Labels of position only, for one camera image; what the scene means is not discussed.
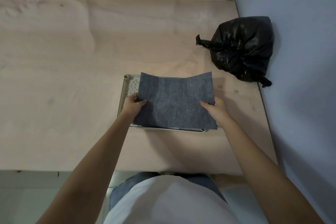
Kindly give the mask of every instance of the plastic tray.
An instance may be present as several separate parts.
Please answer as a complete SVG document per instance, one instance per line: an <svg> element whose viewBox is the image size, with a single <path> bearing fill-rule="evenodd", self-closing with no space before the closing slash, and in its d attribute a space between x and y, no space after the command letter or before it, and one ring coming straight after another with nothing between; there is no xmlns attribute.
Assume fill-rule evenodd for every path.
<svg viewBox="0 0 336 224"><path fill-rule="evenodd" d="M125 98L128 97L129 95L138 92L138 86L140 82L140 75L138 74L125 74L124 75L124 83L123 87L121 89L121 96L120 96L120 102L119 102L119 108L118 108L118 115L123 109ZM205 129L200 129L200 128L153 128L153 127L144 127L144 126L139 126L135 124L131 124L130 127L134 128L143 128L143 129L159 129L159 130L183 130L183 131L194 131L194 132L204 132L206 131Z"/></svg>

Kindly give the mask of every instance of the plastic bag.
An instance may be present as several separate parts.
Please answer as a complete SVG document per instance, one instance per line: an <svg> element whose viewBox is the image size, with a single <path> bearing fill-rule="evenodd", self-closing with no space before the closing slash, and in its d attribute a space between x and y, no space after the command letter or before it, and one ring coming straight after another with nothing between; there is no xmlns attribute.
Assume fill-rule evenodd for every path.
<svg viewBox="0 0 336 224"><path fill-rule="evenodd" d="M265 78L273 53L274 33L266 16L241 17L220 24L211 41L196 36L196 44L210 50L218 69L232 73L239 80L271 86Z"/></svg>

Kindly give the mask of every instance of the floor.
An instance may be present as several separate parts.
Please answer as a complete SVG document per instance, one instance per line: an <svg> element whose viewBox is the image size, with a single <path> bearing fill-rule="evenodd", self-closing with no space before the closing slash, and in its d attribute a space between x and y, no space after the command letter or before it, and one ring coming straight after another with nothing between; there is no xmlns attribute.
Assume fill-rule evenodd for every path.
<svg viewBox="0 0 336 224"><path fill-rule="evenodd" d="M114 172L96 224L102 224L106 218L113 187L134 174ZM69 172L0 171L1 223L34 224L69 175ZM268 223L249 188L231 189L223 194L241 224Z"/></svg>

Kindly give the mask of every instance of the felt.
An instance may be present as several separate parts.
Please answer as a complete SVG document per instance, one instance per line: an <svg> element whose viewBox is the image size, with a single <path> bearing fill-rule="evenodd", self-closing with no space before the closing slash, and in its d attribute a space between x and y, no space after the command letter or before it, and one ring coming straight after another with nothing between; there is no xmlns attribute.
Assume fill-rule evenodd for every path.
<svg viewBox="0 0 336 224"><path fill-rule="evenodd" d="M216 121L200 105L215 104L212 73L189 78L141 73L138 100L147 99L134 124L158 128L217 129Z"/></svg>

